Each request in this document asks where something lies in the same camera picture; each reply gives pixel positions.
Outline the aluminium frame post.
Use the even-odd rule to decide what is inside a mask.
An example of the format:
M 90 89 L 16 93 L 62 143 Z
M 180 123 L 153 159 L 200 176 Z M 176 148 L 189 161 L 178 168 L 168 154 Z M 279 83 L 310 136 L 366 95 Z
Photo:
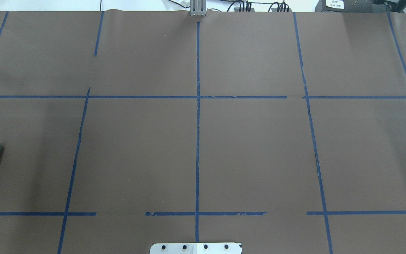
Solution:
M 190 16 L 206 16 L 206 0 L 190 0 Z

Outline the black box device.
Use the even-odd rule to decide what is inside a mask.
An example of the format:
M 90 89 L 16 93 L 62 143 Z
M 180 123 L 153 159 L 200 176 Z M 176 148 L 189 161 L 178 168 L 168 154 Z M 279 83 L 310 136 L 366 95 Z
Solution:
M 385 0 L 319 0 L 314 11 L 316 13 L 382 13 L 392 9 L 393 2 Z

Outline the white pedestal column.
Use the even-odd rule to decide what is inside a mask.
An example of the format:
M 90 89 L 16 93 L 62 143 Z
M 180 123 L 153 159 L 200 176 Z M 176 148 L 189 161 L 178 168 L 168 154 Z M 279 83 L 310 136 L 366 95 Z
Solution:
M 156 243 L 150 254 L 242 254 L 242 244 L 235 242 Z

